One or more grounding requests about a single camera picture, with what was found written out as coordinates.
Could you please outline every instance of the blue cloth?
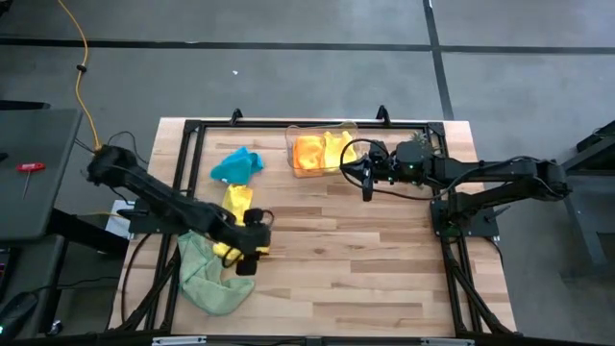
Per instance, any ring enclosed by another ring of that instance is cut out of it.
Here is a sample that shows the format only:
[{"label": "blue cloth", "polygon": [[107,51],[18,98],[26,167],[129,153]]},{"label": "blue cloth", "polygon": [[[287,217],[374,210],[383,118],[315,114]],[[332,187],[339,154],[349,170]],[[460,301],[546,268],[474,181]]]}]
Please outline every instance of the blue cloth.
[{"label": "blue cloth", "polygon": [[263,166],[259,154],[250,153],[246,147],[241,147],[213,167],[209,175],[227,184],[247,185],[252,175]]}]

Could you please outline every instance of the transparent bin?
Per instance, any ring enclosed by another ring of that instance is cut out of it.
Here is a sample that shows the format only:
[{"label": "transparent bin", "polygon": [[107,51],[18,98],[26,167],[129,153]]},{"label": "transparent bin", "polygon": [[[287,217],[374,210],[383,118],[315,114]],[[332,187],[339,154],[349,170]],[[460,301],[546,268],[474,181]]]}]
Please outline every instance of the transparent bin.
[{"label": "transparent bin", "polygon": [[[339,173],[341,150],[348,143],[346,139],[358,138],[358,127],[352,121],[339,125],[308,128],[293,125],[286,129],[285,137],[288,165],[293,169],[295,176],[298,178],[320,177]],[[318,156],[319,146],[322,148],[320,156]],[[355,153],[354,160],[360,158],[363,151],[364,148],[360,143],[351,144],[345,154],[346,161],[353,161],[349,160],[353,152]]]}]

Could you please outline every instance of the wooden tabletop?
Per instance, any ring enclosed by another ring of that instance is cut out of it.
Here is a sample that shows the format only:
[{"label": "wooden tabletop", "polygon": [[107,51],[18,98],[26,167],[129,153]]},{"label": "wooden tabletop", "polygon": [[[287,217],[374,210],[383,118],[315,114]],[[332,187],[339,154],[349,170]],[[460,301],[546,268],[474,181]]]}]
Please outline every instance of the wooden tabletop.
[{"label": "wooden tabletop", "polygon": [[[184,121],[161,119],[154,143],[149,172],[168,185]],[[445,130],[451,157],[477,159],[468,122],[445,122]],[[410,130],[359,130],[360,137],[383,140],[389,150],[410,135]],[[179,294],[173,334],[454,335],[442,251],[431,229],[428,202],[375,193],[372,202],[364,203],[361,191],[339,175],[295,178],[286,160],[284,129],[228,128],[207,130],[197,198],[222,202],[227,186],[213,181],[209,172],[241,146],[259,153],[264,161],[265,168],[249,187],[254,190],[252,206],[276,215],[271,256],[259,262],[255,291],[227,316],[208,316]],[[193,150],[194,139],[186,167]],[[412,185],[386,188],[430,195],[428,188]],[[482,184],[465,184],[457,190],[482,189]],[[151,236],[136,256],[126,292],[127,314],[152,284],[160,240],[159,235]],[[126,262],[136,243],[132,241]],[[481,238],[468,238],[468,252],[477,291],[514,330],[498,253]],[[459,296],[469,327],[467,299],[465,294]],[[119,297],[118,290],[111,327],[120,323]],[[160,297],[158,323],[166,290]]]}]

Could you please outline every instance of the green towel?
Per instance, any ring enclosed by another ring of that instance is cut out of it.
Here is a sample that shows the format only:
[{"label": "green towel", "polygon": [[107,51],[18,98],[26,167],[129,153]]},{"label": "green towel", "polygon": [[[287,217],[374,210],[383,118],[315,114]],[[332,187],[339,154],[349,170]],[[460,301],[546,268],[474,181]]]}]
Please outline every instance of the green towel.
[{"label": "green towel", "polygon": [[254,280],[235,278],[222,283],[222,261],[201,235],[192,231],[178,238],[182,254],[180,289],[192,304],[211,315],[233,312],[254,289]]}]

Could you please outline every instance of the red screwdriver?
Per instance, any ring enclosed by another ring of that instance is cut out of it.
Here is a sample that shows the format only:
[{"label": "red screwdriver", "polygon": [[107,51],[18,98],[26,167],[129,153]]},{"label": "red screwdriver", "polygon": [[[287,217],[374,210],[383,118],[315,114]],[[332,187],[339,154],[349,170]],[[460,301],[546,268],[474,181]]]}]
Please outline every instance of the red screwdriver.
[{"label": "red screwdriver", "polygon": [[26,178],[26,185],[23,186],[23,195],[21,196],[21,199],[26,198],[26,191],[28,190],[28,184],[30,183],[30,174],[43,169],[45,169],[45,163],[41,162],[21,163],[17,165],[17,171],[28,172],[28,178]]}]

